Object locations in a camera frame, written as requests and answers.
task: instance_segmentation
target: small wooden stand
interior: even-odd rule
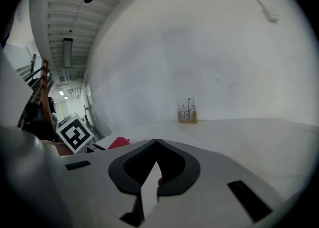
[[[181,120],[181,114],[180,114],[180,112],[178,112],[178,121],[180,123],[197,123],[197,112],[194,111],[194,121],[182,121]]]

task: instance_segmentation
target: white cube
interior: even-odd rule
[[[73,153],[78,153],[92,138],[92,132],[86,127],[81,118],[70,114],[57,125],[57,133]]]

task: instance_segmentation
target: fluorescent light fixture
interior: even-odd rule
[[[63,47],[64,67],[71,67],[72,43],[73,43],[73,39],[71,38],[63,39],[62,47]]]

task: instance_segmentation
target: black rectangular slot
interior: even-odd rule
[[[258,222],[272,212],[272,210],[241,180],[228,183],[227,185],[254,222]]]
[[[91,165],[90,162],[88,161],[82,161],[82,162],[76,162],[76,163],[71,163],[71,164],[66,164],[65,167],[67,170],[76,170],[85,166]]]

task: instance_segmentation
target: ceiling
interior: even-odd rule
[[[47,0],[47,36],[49,54],[52,57],[58,83],[79,80],[84,77],[86,61],[95,36],[116,5],[121,0]],[[72,38],[72,66],[64,68],[63,38]]]

